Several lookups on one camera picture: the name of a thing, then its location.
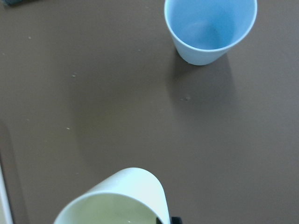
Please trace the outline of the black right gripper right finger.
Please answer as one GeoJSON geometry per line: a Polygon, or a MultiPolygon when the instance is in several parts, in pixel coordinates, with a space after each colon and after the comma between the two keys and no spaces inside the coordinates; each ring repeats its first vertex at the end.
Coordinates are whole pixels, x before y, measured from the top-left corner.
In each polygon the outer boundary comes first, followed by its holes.
{"type": "Polygon", "coordinates": [[[181,217],[171,217],[171,223],[172,224],[182,224],[181,217]]]}

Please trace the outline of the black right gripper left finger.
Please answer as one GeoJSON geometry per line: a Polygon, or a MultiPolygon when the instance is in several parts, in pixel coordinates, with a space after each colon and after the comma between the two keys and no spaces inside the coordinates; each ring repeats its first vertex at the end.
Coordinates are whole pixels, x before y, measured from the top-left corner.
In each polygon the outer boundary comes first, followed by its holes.
{"type": "Polygon", "coordinates": [[[156,224],[162,224],[161,220],[158,217],[156,218],[156,224]]]}

